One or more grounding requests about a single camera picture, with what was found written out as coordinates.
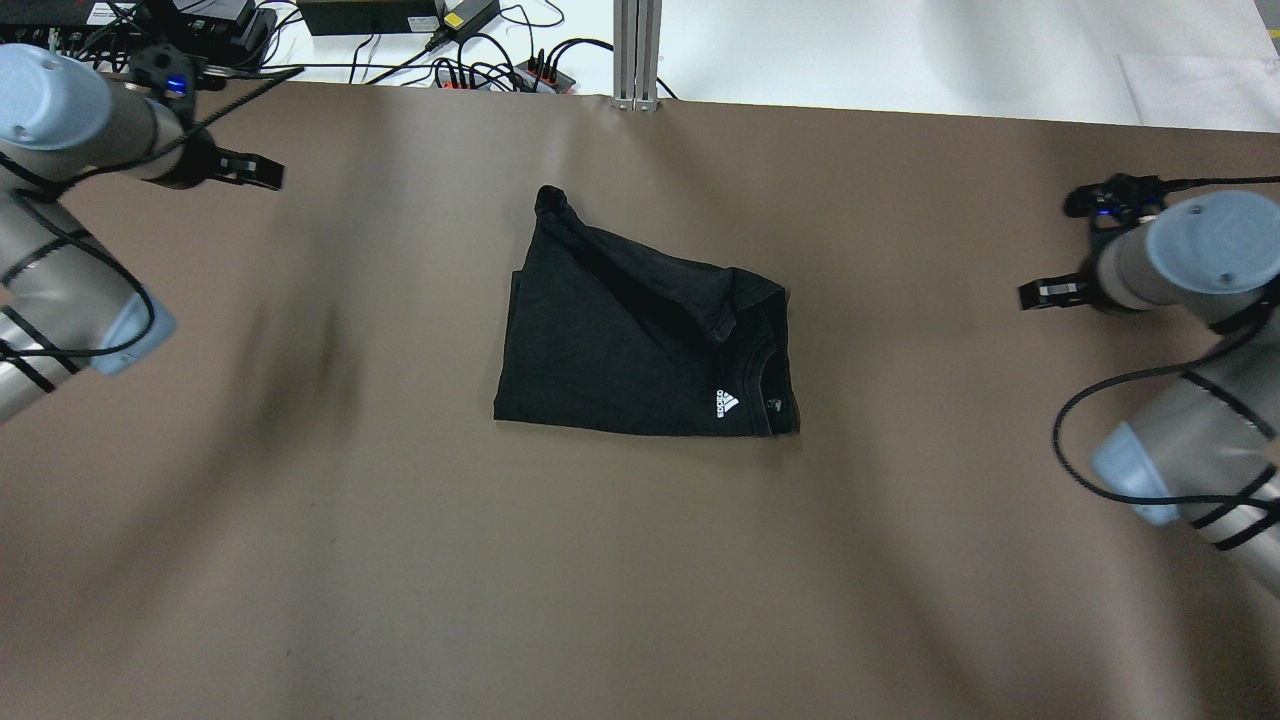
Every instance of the white adidas logo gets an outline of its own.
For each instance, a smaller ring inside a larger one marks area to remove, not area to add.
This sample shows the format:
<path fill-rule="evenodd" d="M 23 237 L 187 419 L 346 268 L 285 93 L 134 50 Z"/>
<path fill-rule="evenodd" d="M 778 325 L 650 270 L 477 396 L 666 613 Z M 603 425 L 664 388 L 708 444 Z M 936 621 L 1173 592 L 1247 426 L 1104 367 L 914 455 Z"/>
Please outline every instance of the white adidas logo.
<path fill-rule="evenodd" d="M 723 418 L 728 415 L 728 411 L 737 407 L 737 398 L 732 395 L 718 389 L 716 391 L 716 416 Z"/>

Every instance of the robotic arm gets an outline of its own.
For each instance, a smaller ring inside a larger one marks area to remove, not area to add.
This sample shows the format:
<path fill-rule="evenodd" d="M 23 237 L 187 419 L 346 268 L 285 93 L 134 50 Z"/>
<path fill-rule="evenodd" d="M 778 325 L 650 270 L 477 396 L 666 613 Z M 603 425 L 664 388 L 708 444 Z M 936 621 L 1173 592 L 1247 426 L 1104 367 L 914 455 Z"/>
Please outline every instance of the robotic arm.
<path fill-rule="evenodd" d="M 151 47 L 119 83 L 38 47 L 0 46 L 0 284 L 12 296 L 0 309 L 0 423 L 86 366 L 122 372 L 174 329 L 58 202 L 67 181 L 119 168 L 174 188 L 212 178 L 279 190 L 280 165 L 189 132 L 197 85 L 218 85 L 196 63 Z"/>
<path fill-rule="evenodd" d="M 1222 191 L 1165 209 L 1169 187 L 1155 191 L 1152 182 L 1116 176 L 1073 193 L 1068 214 L 1091 217 L 1091 256 L 1078 273 L 1023 286 L 1023 309 L 1089 304 L 1139 313 L 1180 304 L 1222 336 L 1123 423 L 1092 465 L 1112 500 L 1174 498 L 1133 506 L 1153 524 L 1181 518 L 1280 596 L 1280 479 L 1263 455 L 1280 428 L 1280 320 L 1272 315 L 1280 208 Z M 1101 229 L 1106 217 L 1119 227 Z M 1210 496 L 1213 502 L 1196 501 Z"/>

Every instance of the black folded garment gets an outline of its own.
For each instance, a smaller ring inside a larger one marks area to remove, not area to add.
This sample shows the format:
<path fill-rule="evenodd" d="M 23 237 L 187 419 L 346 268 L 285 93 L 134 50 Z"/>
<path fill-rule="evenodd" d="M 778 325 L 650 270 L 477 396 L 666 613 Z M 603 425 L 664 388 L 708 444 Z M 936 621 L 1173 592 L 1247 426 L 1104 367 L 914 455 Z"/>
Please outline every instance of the black folded garment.
<path fill-rule="evenodd" d="M 550 186 L 535 211 L 494 419 L 643 436 L 797 428 L 782 286 L 586 227 Z"/>

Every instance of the black cloth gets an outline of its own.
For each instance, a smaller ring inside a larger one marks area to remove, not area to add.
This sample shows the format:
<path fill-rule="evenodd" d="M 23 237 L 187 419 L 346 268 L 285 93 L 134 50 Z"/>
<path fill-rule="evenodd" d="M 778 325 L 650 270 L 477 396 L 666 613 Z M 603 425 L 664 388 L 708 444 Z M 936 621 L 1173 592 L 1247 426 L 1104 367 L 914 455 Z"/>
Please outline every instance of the black cloth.
<path fill-rule="evenodd" d="M 550 186 L 535 211 L 494 419 L 644 436 L 797 429 L 782 286 L 588 227 Z"/>

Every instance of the white floor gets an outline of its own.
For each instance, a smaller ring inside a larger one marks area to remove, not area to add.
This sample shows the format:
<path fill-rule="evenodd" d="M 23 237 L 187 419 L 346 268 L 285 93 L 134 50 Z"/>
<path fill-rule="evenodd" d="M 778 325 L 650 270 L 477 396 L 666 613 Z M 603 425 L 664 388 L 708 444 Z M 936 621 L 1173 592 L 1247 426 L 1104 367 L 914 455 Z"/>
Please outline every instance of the white floor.
<path fill-rule="evenodd" d="M 543 0 L 521 1 L 535 22 L 554 18 Z M 612 3 L 559 4 L 566 22 L 535 31 L 539 47 L 567 37 L 612 41 Z M 525 28 L 498 20 L 488 32 L 517 61 L 527 55 Z M 349 63 L 365 40 L 311 38 L 303 23 L 282 37 L 276 61 Z M 384 36 L 371 61 L 398 63 L 422 42 Z M 500 56 L 472 41 L 466 58 Z M 361 59 L 370 61 L 367 53 Z M 1208 63 L 1210 79 L 1197 76 L 1184 88 L 1143 74 L 1178 68 L 1180 59 L 1201 76 Z M 1216 59 L 1230 63 L 1213 72 Z M 561 67 L 581 81 L 580 92 L 612 94 L 608 53 L 579 46 Z M 1248 78 L 1243 91 L 1234 79 L 1239 68 Z M 1251 0 L 667 0 L 659 74 L 687 100 L 1280 132 L 1280 91 L 1266 79 L 1277 69 Z M 422 74 L 404 73 L 401 82 Z M 305 77 L 346 82 L 348 70 Z M 1239 113 L 1221 110 L 1219 91 Z M 1254 105 L 1267 109 L 1261 120 Z M 1176 111 L 1162 111 L 1170 108 Z"/>

